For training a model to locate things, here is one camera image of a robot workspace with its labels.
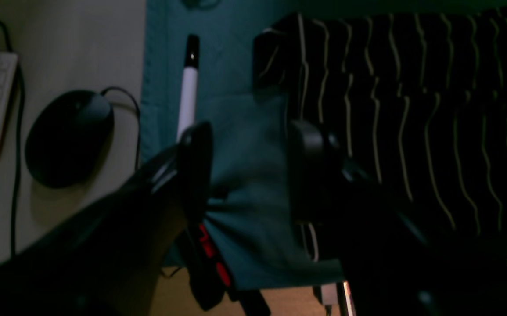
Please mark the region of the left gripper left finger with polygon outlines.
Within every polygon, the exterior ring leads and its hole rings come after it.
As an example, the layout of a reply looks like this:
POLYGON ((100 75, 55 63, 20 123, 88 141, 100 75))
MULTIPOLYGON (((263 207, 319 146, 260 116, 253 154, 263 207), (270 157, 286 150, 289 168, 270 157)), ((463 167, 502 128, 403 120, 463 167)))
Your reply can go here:
POLYGON ((213 131, 199 122, 118 190, 0 264, 0 316, 119 316, 105 298, 127 277, 160 267, 171 244, 205 217, 213 131))

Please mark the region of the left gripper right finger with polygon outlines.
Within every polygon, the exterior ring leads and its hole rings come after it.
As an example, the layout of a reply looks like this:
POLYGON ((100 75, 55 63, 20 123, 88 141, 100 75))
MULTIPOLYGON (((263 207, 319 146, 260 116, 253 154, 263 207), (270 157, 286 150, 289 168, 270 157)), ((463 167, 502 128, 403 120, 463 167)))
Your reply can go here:
POLYGON ((380 186, 334 134, 288 124, 292 222, 337 258, 359 316, 507 316, 507 235, 472 239, 380 186))

